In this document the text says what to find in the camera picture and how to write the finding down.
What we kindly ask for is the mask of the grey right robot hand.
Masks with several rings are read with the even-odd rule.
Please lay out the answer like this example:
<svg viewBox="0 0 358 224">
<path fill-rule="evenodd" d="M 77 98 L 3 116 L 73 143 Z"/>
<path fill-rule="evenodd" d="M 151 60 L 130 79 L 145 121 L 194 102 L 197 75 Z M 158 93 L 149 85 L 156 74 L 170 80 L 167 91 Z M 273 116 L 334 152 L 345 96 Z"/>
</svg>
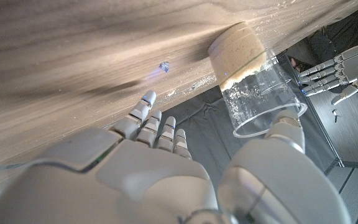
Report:
<svg viewBox="0 0 358 224">
<path fill-rule="evenodd" d="M 148 91 L 109 130 L 44 150 L 0 195 L 0 223 L 350 223 L 346 205 L 305 154 L 298 115 L 283 110 L 245 144 L 218 187 L 191 158 L 175 119 Z"/>
</svg>

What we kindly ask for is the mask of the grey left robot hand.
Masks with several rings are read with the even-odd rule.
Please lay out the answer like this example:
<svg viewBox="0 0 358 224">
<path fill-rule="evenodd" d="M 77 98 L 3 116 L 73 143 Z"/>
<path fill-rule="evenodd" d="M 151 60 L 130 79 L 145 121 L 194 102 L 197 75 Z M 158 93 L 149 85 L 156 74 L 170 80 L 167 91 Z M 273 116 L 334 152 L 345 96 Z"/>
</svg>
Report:
<svg viewBox="0 0 358 224">
<path fill-rule="evenodd" d="M 339 85 L 347 87 L 331 100 L 336 105 L 358 92 L 358 46 L 298 74 L 298 83 L 305 96 L 328 91 Z"/>
</svg>

